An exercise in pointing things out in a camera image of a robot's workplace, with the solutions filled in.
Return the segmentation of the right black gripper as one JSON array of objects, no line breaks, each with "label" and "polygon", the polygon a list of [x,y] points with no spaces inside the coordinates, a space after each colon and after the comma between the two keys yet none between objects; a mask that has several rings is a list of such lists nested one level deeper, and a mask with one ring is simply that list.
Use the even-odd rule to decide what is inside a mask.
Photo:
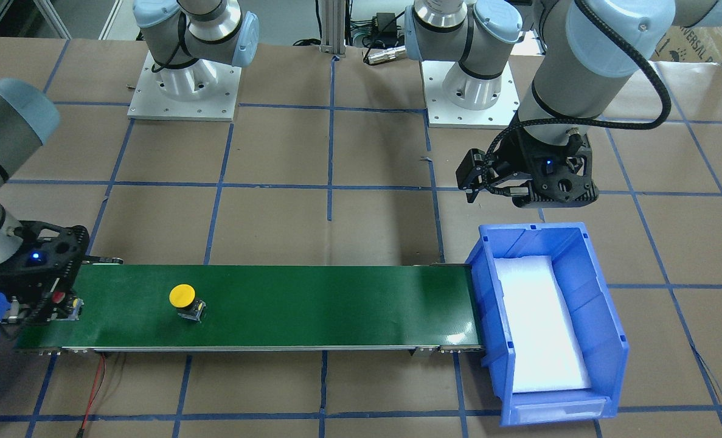
[{"label": "right black gripper", "polygon": [[47,324],[53,305],[74,290],[90,234],[83,225],[64,228],[42,221],[23,221],[14,234],[25,241],[0,264],[0,293],[10,303],[0,327]]}]

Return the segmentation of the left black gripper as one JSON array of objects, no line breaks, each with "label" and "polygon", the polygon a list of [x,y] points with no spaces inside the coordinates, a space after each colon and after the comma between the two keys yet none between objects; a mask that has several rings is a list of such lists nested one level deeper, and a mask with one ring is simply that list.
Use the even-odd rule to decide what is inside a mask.
[{"label": "left black gripper", "polygon": [[518,208],[585,207],[599,196],[591,144],[578,131],[569,131],[563,146],[515,131],[494,151],[472,148],[456,169],[456,185],[468,203],[486,190],[510,197]]}]

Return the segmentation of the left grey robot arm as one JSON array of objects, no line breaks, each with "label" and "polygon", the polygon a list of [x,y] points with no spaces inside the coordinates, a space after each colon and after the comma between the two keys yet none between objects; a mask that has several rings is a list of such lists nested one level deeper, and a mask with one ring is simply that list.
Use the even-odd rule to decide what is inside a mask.
[{"label": "left grey robot arm", "polygon": [[[589,127],[652,130],[672,110],[649,64],[670,27],[722,27],[722,1],[528,1],[545,55],[509,126],[488,150],[472,148],[456,169],[467,202],[486,190],[520,208],[584,207],[592,180]],[[524,31],[514,2],[415,1],[404,11],[407,56],[449,61],[451,100],[469,108],[469,86],[496,91]],[[606,122],[600,115],[634,72],[661,100],[652,122]]]}]

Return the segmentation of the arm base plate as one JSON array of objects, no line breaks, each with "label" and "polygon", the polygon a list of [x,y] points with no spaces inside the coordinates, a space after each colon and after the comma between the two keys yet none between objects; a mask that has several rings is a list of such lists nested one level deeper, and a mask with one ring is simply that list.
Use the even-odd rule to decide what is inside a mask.
[{"label": "arm base plate", "polygon": [[147,53],[131,99],[130,119],[232,122],[242,68],[200,59],[186,69],[156,67]]},{"label": "arm base plate", "polygon": [[467,75],[457,62],[423,61],[422,78],[430,127],[501,130],[519,108],[508,64],[499,77],[480,80]]}]

